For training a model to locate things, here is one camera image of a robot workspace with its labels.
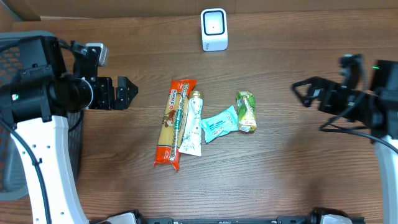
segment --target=light blue packet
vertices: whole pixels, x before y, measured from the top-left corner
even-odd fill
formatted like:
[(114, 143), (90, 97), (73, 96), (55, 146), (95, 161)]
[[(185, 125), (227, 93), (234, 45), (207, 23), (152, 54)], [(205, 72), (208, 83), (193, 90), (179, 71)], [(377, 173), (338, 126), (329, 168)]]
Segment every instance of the light blue packet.
[(227, 110), (212, 118), (203, 119), (201, 127), (205, 131), (206, 143), (211, 142), (217, 137), (224, 136), (231, 131), (237, 131), (238, 115), (234, 106), (230, 106)]

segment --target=white plug-in device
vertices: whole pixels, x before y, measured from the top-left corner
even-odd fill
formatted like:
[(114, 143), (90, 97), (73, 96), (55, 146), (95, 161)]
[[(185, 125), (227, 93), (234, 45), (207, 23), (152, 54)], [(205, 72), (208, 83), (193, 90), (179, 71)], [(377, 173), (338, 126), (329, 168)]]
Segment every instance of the white plug-in device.
[(203, 50), (225, 50), (228, 46), (228, 29), (224, 9), (203, 10), (200, 14), (200, 22)]

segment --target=wooden table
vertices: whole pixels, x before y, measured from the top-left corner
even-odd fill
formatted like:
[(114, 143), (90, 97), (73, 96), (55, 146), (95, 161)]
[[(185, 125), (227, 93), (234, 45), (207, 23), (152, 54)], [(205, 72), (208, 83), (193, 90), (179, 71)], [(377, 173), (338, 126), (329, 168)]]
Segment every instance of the wooden table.
[[(204, 53), (200, 17), (18, 22), (81, 43), (103, 42), (99, 76), (127, 76), (139, 94), (125, 111), (87, 111), (77, 189), (90, 219), (138, 208), (147, 217), (272, 218), (314, 206), (382, 222), (377, 159), (367, 139), (321, 133), (330, 115), (304, 108), (290, 85), (312, 76), (341, 81), (338, 58), (398, 60), (398, 10), (280, 12), (228, 16), (229, 47)], [(65, 54), (67, 64), (72, 56)], [(183, 155), (180, 171), (154, 168), (172, 79), (196, 78), (203, 118), (256, 96), (258, 129)], [(0, 203), (0, 222), (32, 223), (29, 198)]]

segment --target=candy wrapper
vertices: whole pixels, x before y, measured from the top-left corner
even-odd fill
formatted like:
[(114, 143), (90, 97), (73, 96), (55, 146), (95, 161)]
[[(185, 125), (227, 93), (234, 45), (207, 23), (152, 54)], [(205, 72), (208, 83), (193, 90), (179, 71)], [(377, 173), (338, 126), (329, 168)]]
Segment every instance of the candy wrapper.
[(231, 131), (237, 131), (238, 115), (234, 106), (230, 106), (227, 110), (212, 118), (203, 119), (201, 127), (205, 131), (206, 143), (211, 142), (217, 137), (224, 136)]
[(238, 128), (244, 132), (254, 131), (257, 128), (256, 115), (254, 115), (254, 95), (249, 91), (238, 91)]
[(181, 146), (187, 122), (188, 96), (196, 83), (196, 80), (172, 81), (162, 130), (157, 143), (155, 166), (157, 164), (172, 164), (175, 170), (180, 168), (181, 153), (178, 149)]

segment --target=white device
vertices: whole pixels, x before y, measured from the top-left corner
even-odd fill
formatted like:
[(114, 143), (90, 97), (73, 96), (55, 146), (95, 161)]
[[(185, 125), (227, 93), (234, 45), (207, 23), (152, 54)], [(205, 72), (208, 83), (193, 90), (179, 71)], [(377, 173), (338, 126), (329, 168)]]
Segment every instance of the white device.
[(225, 50), (228, 28), (224, 9), (205, 9), (200, 14), (201, 41), (204, 51)]
[[(52, 223), (88, 224), (70, 165), (67, 118), (52, 116), (52, 121), (46, 123), (42, 118), (36, 118), (20, 122), (17, 127), (16, 132), (32, 148), (35, 157), (42, 159), (40, 169), (49, 198)], [(24, 165), (33, 223), (47, 223), (42, 191), (32, 160), (22, 144), (14, 136), (12, 138)]]
[(321, 224), (353, 224), (353, 222), (346, 217), (339, 215), (324, 215), (321, 217)]
[(101, 47), (101, 53), (99, 53), (98, 59), (98, 66), (105, 67), (106, 63), (108, 62), (108, 48), (103, 43), (87, 43), (86, 47)]

